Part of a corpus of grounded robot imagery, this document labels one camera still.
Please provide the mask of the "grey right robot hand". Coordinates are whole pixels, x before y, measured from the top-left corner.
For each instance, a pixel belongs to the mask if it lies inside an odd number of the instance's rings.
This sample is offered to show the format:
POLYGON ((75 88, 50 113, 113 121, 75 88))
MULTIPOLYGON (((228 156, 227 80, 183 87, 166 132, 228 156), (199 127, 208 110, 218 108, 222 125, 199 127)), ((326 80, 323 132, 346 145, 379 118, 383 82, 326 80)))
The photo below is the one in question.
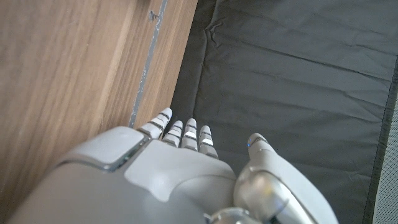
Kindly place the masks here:
POLYGON ((336 223, 322 193, 260 134, 239 174, 211 129, 166 108, 138 129, 105 131, 63 156, 10 223, 336 223))

